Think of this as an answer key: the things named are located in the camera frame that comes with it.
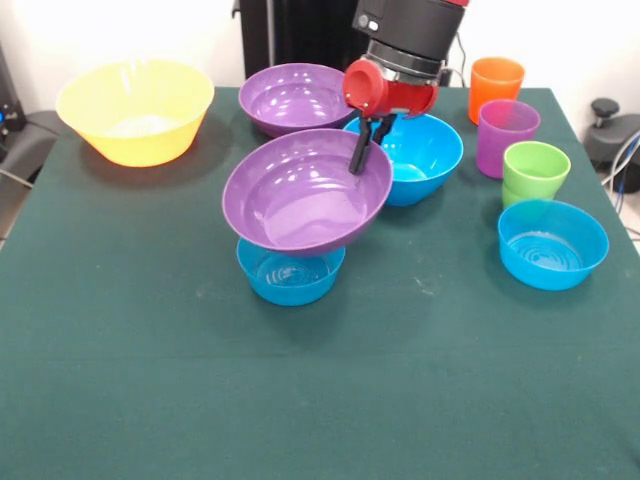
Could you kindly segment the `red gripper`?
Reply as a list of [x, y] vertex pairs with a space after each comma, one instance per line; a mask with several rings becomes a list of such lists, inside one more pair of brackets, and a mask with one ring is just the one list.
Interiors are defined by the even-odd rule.
[[370, 118], [381, 118], [372, 135], [372, 141], [381, 145], [392, 130], [396, 115], [406, 113], [419, 116], [428, 112], [438, 97], [437, 85], [430, 83], [406, 83], [398, 79], [398, 72], [389, 71], [376, 62], [361, 58], [345, 71], [343, 94], [346, 103], [360, 111], [359, 137], [353, 152], [349, 172], [361, 175], [364, 172], [371, 142]]

